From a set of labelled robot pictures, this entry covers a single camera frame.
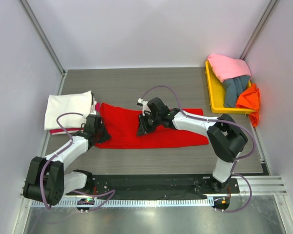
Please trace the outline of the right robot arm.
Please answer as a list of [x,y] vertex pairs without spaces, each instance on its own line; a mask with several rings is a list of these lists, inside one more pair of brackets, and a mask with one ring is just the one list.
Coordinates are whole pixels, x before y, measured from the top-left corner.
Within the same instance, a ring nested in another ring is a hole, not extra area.
[[169,109],[158,97],[150,101],[140,98],[137,105],[142,108],[138,115],[137,136],[151,134],[163,126],[207,137],[217,156],[209,186],[216,193],[228,187],[234,162],[248,142],[247,136],[229,115],[205,117],[179,108]]

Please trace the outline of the red t shirt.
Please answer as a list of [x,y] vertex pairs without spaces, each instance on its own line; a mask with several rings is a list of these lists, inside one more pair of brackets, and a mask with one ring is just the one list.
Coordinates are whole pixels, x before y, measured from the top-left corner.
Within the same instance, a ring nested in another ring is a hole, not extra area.
[[100,149],[164,149],[208,145],[204,135],[189,131],[173,130],[159,126],[155,132],[137,136],[140,111],[115,107],[107,103],[100,106],[111,139],[95,146]]

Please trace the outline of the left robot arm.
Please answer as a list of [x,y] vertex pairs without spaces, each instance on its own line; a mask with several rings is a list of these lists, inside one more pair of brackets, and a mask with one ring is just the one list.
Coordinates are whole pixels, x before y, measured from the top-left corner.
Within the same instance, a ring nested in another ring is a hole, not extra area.
[[88,195],[93,191],[92,173],[77,169],[65,174],[65,170],[90,148],[111,139],[103,117],[97,112],[90,113],[80,130],[68,136],[69,141],[61,148],[45,157],[34,157],[29,165],[22,194],[42,202],[47,209],[68,193]]

